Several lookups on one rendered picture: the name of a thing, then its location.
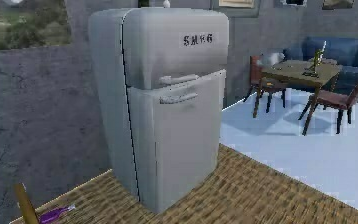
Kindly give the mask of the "brown wooden chair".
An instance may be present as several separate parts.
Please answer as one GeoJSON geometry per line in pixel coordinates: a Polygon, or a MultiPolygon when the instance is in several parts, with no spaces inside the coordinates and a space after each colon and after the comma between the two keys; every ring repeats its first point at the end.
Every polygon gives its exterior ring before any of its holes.
{"type": "MultiPolygon", "coordinates": [[[[314,94],[309,96],[308,102],[299,116],[299,120],[303,118],[307,110],[311,107],[315,97],[314,94]]],[[[339,134],[344,112],[347,112],[348,123],[351,123],[352,107],[358,102],[358,84],[349,95],[321,90],[316,98],[317,103],[315,104],[314,109],[316,109],[318,105],[324,105],[325,107],[338,110],[336,133],[339,134]]]]}
{"type": "MultiPolygon", "coordinates": [[[[254,88],[259,86],[259,81],[261,78],[261,68],[257,64],[259,61],[259,56],[250,57],[250,87],[247,92],[247,95],[244,98],[244,102],[250,97],[254,88]]],[[[267,107],[266,112],[269,112],[271,106],[272,95],[275,92],[282,92],[281,99],[283,104],[286,104],[285,94],[286,94],[287,84],[280,82],[279,80],[264,78],[262,84],[262,90],[260,96],[263,96],[264,92],[268,93],[267,107]]]]}

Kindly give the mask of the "olive wooden dining table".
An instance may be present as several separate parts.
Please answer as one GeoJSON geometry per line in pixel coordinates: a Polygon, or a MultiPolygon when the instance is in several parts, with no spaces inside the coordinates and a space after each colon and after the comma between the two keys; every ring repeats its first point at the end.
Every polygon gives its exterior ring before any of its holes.
{"type": "Polygon", "coordinates": [[[264,85],[268,79],[286,82],[288,84],[305,85],[314,89],[312,98],[309,100],[309,111],[306,118],[302,134],[306,135],[315,106],[318,104],[318,95],[322,92],[324,85],[332,81],[331,89],[334,89],[335,82],[342,69],[341,65],[320,64],[316,69],[312,69],[313,63],[308,61],[288,60],[270,67],[261,69],[261,77],[257,87],[257,96],[255,100],[253,117],[257,117],[259,100],[264,85]]]}

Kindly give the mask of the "silver grey fridge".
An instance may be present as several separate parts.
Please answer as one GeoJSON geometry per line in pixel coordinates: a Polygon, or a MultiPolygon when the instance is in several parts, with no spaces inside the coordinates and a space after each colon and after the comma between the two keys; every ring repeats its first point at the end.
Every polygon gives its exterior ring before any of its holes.
{"type": "Polygon", "coordinates": [[[90,53],[114,176],[161,213],[217,164],[229,45],[228,17],[192,8],[93,13],[90,53]],[[163,76],[196,74],[174,85],[163,76]],[[162,96],[197,93],[177,104],[162,96]]]}

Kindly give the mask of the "purple bottle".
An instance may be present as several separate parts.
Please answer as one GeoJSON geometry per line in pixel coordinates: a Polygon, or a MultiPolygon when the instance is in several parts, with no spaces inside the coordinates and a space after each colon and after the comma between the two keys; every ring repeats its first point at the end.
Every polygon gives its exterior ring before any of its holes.
{"type": "Polygon", "coordinates": [[[40,224],[50,224],[53,221],[57,220],[60,215],[64,212],[69,212],[73,209],[75,209],[76,206],[74,204],[67,206],[67,207],[61,207],[61,208],[56,208],[53,209],[49,212],[46,212],[45,214],[40,216],[39,222],[40,224]]]}

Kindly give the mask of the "window with outdoor view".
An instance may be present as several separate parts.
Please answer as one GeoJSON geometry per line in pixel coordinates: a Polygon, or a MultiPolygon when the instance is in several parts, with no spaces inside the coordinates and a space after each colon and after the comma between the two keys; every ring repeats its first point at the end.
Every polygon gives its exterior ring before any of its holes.
{"type": "Polygon", "coordinates": [[[71,41],[65,0],[0,0],[0,50],[71,41]]]}

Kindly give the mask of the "tan wooden stick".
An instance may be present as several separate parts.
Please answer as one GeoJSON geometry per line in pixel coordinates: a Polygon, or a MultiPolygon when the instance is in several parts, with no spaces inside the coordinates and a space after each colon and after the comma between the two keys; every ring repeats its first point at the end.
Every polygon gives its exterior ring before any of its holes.
{"type": "Polygon", "coordinates": [[[18,200],[24,222],[26,224],[40,224],[24,185],[22,183],[16,183],[14,185],[14,192],[18,200]]]}

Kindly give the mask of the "blue sofa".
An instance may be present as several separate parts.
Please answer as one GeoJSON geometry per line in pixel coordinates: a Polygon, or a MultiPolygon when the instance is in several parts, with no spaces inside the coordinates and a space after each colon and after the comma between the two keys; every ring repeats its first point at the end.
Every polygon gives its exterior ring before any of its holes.
{"type": "Polygon", "coordinates": [[[334,91],[349,95],[358,84],[358,38],[306,37],[284,49],[283,54],[286,60],[308,61],[323,44],[326,44],[324,58],[333,59],[342,66],[334,91]]]}

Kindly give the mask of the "framed beige wall picture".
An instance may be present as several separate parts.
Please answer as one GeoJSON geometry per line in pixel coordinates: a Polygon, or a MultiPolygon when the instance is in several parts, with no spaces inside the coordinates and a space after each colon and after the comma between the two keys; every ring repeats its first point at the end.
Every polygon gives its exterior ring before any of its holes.
{"type": "Polygon", "coordinates": [[[254,8],[255,0],[219,0],[220,7],[254,8]]]}

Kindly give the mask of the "framed dark wall picture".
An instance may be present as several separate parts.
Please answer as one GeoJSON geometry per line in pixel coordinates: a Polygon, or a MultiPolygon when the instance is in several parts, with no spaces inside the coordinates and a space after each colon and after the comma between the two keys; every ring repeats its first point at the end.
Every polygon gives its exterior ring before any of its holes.
{"type": "Polygon", "coordinates": [[[305,7],[307,5],[307,0],[281,0],[281,3],[287,6],[305,7]]]}

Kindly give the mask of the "framed olive wall picture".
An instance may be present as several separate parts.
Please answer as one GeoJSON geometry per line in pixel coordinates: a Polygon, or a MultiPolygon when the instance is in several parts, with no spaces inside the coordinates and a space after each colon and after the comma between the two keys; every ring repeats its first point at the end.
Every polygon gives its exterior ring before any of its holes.
{"type": "Polygon", "coordinates": [[[354,0],[323,0],[323,10],[348,9],[352,8],[354,0]]]}

